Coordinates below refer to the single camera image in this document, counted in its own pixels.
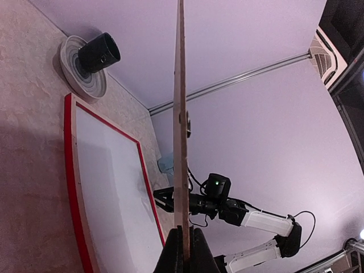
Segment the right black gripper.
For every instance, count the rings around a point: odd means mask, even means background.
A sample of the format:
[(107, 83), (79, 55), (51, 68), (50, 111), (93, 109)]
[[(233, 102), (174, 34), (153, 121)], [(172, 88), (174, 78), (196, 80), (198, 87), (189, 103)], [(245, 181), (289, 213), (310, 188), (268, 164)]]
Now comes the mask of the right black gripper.
[[(189, 212), (192, 215), (204, 214), (213, 220), (228, 198), (231, 181), (228, 177), (210, 173), (200, 187), (200, 194), (189, 194)], [(174, 187), (156, 189), (153, 197), (158, 205), (167, 213), (174, 212)]]

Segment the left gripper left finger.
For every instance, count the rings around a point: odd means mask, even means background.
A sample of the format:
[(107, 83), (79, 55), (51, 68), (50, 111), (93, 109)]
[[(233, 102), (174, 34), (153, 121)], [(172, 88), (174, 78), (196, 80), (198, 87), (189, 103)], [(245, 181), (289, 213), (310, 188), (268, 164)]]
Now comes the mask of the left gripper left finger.
[(153, 273), (182, 273), (183, 231), (182, 227), (171, 229)]

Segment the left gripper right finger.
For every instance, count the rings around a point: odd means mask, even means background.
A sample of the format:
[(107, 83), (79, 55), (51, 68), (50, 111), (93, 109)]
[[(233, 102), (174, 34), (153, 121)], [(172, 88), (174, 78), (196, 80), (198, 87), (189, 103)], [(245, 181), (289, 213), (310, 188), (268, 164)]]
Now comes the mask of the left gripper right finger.
[(200, 228), (191, 226), (190, 232), (190, 263), (189, 272), (213, 273), (219, 272), (213, 255)]

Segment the brown cardboard backing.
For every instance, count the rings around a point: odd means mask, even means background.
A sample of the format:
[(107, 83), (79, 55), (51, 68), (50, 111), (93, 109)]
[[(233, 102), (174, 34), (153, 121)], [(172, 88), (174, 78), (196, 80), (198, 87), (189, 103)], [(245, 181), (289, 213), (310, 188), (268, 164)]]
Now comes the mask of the brown cardboard backing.
[(187, 102), (184, 1), (177, 2), (175, 73), (173, 93), (174, 223), (181, 230), (183, 263), (190, 260), (189, 190), (187, 170)]

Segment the red wooden picture frame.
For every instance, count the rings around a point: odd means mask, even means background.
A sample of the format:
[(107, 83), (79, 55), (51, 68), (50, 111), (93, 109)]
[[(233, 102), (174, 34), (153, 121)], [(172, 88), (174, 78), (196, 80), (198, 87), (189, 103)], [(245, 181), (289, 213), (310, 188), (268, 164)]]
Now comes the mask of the red wooden picture frame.
[(96, 254), (93, 250), (92, 240), (90, 238), (90, 230), (86, 219), (85, 206), (82, 197), (82, 189), (80, 185), (80, 171), (78, 169), (77, 157), (77, 136), (76, 136), (76, 107), (81, 106), (83, 109), (94, 113), (96, 116), (104, 119), (113, 128), (123, 131), (126, 135), (137, 141), (134, 136), (127, 133), (115, 122), (97, 112), (88, 103), (75, 96), (67, 94), (64, 98), (64, 152), (65, 152), (65, 169), (67, 178), (67, 188), (69, 196), (69, 204), (71, 209), (73, 227), (75, 231), (77, 247), (80, 254), (82, 266), (85, 272), (101, 272), (97, 265)]

